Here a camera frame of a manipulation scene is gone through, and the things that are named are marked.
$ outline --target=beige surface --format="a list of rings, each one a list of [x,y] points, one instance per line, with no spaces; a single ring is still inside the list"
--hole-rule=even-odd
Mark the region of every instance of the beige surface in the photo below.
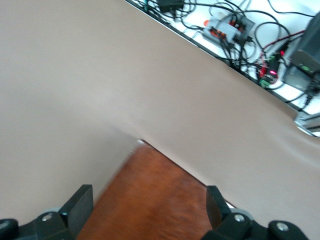
[[[0,24],[1,217],[97,195],[144,138],[258,222],[320,235],[320,140],[222,62],[123,0],[2,0]]]

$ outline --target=screw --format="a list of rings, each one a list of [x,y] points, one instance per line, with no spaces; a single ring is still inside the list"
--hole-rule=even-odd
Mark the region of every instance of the screw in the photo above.
[[[8,222],[8,221],[5,221],[5,222],[3,222],[3,223],[0,224],[0,229],[4,229],[4,228],[6,228],[6,227],[8,227],[8,226],[9,226],[9,222]]]
[[[236,220],[237,222],[244,222],[245,217],[242,216],[241,214],[236,214],[236,215],[234,215],[234,220]]]
[[[280,230],[280,231],[288,231],[289,230],[289,227],[284,224],[283,222],[278,222],[276,224],[276,227]]]
[[[48,220],[50,220],[52,218],[52,215],[49,213],[49,214],[47,214],[47,215],[45,215],[43,218],[42,218],[42,221],[48,221]]]

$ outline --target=wooden board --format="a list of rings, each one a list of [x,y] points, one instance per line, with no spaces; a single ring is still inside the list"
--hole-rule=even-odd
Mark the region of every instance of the wooden board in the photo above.
[[[199,240],[211,230],[206,187],[140,143],[97,201],[78,240]]]

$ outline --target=brown wooden surface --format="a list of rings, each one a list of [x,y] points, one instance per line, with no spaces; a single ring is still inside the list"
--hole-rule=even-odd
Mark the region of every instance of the brown wooden surface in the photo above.
[[[94,206],[78,240],[199,240],[211,229],[206,187],[140,143]]]

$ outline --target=beige wall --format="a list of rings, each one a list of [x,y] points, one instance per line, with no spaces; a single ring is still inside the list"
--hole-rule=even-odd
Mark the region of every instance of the beige wall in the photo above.
[[[0,1],[0,218],[97,196],[143,138],[262,224],[320,235],[319,139],[125,1]]]

